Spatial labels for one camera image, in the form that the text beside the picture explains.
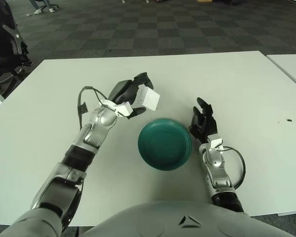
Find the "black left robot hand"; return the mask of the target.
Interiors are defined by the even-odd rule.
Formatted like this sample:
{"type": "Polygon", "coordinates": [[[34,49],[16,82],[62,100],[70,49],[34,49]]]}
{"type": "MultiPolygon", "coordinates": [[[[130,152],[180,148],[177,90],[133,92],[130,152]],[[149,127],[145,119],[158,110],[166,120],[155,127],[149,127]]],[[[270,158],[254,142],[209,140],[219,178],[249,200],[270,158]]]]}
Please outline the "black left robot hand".
{"type": "Polygon", "coordinates": [[[118,82],[109,98],[104,100],[104,115],[111,121],[117,117],[133,118],[147,109],[155,111],[160,95],[154,91],[153,84],[146,72],[140,73],[133,79],[118,82]]]}

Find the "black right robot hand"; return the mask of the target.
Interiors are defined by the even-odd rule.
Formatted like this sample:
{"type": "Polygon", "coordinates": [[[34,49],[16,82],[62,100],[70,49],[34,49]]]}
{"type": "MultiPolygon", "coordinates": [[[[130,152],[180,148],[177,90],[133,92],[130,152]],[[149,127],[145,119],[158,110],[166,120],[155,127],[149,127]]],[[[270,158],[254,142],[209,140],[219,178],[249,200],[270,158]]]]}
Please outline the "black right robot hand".
{"type": "Polygon", "coordinates": [[[196,106],[193,106],[193,116],[189,131],[195,139],[204,144],[208,142],[208,136],[218,133],[217,123],[213,117],[212,106],[200,97],[197,97],[197,103],[201,107],[202,112],[196,106]]]}

